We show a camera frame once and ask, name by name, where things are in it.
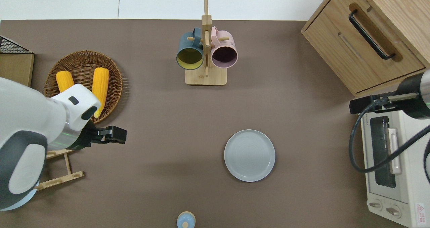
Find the oven knob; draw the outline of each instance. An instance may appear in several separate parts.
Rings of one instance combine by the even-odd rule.
[[[386,208],[387,212],[392,214],[396,218],[402,217],[402,213],[400,212],[400,208],[397,205],[393,205],[393,207]]]
[[[370,202],[369,206],[375,207],[375,208],[381,208],[381,204],[377,203],[377,202]]]
[[[367,201],[367,205],[369,205],[370,207],[373,207],[373,208],[375,208],[375,209],[377,209],[379,211],[382,210],[382,203],[381,203],[381,201],[379,199],[375,199],[374,202]]]

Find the oven door handle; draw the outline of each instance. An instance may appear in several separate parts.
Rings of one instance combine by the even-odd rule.
[[[394,153],[397,149],[399,149],[399,142],[397,141],[397,129],[389,128],[388,129],[388,139],[389,139],[389,154]],[[392,174],[401,174],[402,169],[400,168],[400,156],[397,156],[390,162],[390,172]]]

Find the pink mug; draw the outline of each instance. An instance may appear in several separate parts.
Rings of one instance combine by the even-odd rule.
[[[228,37],[229,40],[220,41],[221,37]],[[218,31],[216,27],[212,27],[211,40],[211,60],[215,66],[225,69],[238,61],[238,52],[229,32]]]

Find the warning label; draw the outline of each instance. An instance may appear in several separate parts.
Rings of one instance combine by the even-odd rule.
[[[424,209],[423,203],[418,203],[415,205],[417,211],[417,223],[418,225],[426,224],[426,210]]]

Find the yellow corn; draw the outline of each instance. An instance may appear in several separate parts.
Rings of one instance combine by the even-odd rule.
[[[98,118],[104,108],[106,102],[106,95],[108,94],[109,84],[109,70],[104,67],[98,67],[94,70],[94,76],[92,78],[92,93],[101,102],[101,106],[94,113],[94,117]]]
[[[55,74],[57,80],[58,89],[60,93],[66,89],[72,87],[75,83],[73,82],[72,74],[69,71],[60,71]]]

